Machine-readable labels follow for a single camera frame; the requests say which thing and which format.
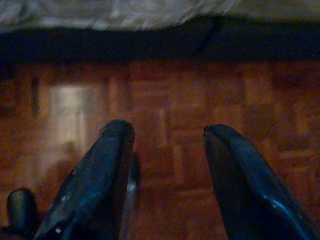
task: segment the parquet floor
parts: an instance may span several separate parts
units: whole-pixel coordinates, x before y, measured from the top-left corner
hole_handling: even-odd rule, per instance
[[[203,145],[215,123],[252,139],[320,224],[320,62],[43,63],[12,73],[0,83],[2,225],[10,191],[32,189],[45,212],[99,129],[119,118],[133,124],[141,159],[134,240],[227,239]]]

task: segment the wooden floor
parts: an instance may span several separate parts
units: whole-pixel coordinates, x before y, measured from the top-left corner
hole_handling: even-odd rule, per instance
[[[0,221],[18,187],[51,205],[113,119],[130,121],[142,182],[134,240],[225,240],[203,128],[256,144],[320,224],[320,62],[23,64],[1,82]]]

